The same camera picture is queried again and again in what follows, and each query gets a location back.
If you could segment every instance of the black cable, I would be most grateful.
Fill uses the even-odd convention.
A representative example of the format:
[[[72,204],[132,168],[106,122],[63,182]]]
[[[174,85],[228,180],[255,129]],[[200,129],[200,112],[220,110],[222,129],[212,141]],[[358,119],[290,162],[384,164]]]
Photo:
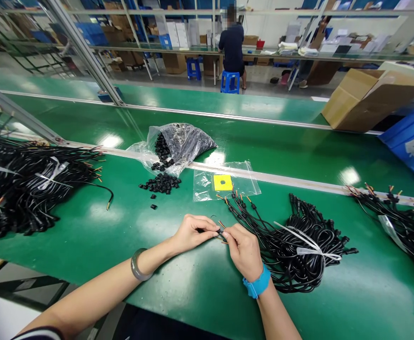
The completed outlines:
[[[100,178],[101,168],[93,168],[89,161],[97,161],[101,152],[51,146],[37,142],[21,142],[4,138],[7,124],[0,123],[0,238],[9,231],[31,235],[54,226],[59,217],[51,211],[69,199],[73,192]]]
[[[324,254],[358,252],[355,248],[345,250],[348,238],[339,238],[340,231],[334,229],[334,222],[324,220],[312,204],[301,201],[293,194],[289,195],[289,199],[292,215],[287,219],[286,226],[295,228],[295,233],[300,235],[299,232],[303,232],[310,237]],[[313,291],[320,285],[324,269],[339,264],[339,261],[319,254],[298,255],[297,248],[311,247],[289,231],[264,221],[255,204],[248,200],[256,216],[247,210],[243,198],[236,192],[232,193],[232,200],[224,198],[238,223],[257,236],[262,260],[271,272],[276,289],[284,293]]]
[[[399,195],[394,196],[393,187],[390,186],[387,199],[381,200],[374,193],[373,188],[368,187],[368,193],[349,187],[350,195],[359,203],[364,212],[381,226],[377,216],[387,216],[390,224],[400,242],[414,262],[414,209],[399,210],[397,203]]]

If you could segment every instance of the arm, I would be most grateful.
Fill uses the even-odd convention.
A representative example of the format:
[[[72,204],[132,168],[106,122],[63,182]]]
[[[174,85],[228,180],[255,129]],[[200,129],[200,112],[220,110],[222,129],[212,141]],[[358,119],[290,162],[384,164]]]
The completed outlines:
[[[150,274],[172,257],[217,236],[218,229],[208,217],[187,214],[174,236],[139,255],[137,266],[142,274]],[[59,329],[65,338],[74,338],[124,300],[140,283],[133,275],[131,259],[128,259],[48,308],[20,334],[37,327],[52,326]]]
[[[238,223],[232,228],[224,229],[222,235],[227,239],[230,257],[240,273],[249,282],[259,279],[263,272],[263,263],[257,237]],[[301,339],[271,278],[268,287],[257,299],[257,304],[259,305],[267,340]]]
[[[224,49],[224,32],[221,33],[220,42],[218,43],[218,51],[222,52]]]

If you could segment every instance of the yellow sticker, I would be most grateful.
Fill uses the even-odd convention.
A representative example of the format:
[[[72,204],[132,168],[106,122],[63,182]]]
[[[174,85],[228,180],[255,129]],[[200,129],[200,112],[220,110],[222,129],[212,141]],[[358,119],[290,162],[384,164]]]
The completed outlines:
[[[231,191],[233,189],[230,175],[213,175],[215,191]]]

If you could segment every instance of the blue stool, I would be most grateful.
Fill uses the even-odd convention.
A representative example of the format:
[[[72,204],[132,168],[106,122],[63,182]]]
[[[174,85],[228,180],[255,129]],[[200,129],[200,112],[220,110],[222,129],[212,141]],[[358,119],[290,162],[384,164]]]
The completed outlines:
[[[188,80],[191,77],[196,77],[197,80],[201,80],[201,67],[199,65],[199,60],[197,58],[188,58],[186,59],[186,69],[188,70]]]
[[[240,73],[222,71],[221,93],[240,94]]]

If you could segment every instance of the grey bangle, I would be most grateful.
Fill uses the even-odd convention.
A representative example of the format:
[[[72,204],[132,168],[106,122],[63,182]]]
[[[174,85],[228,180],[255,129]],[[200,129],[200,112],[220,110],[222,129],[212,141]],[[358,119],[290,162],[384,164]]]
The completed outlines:
[[[151,273],[149,275],[144,275],[144,274],[141,273],[141,271],[137,267],[137,258],[145,250],[147,250],[147,248],[140,248],[140,249],[136,250],[136,252],[133,254],[133,257],[131,258],[131,271],[133,272],[133,275],[141,282],[142,281],[147,281],[153,275],[153,273]]]

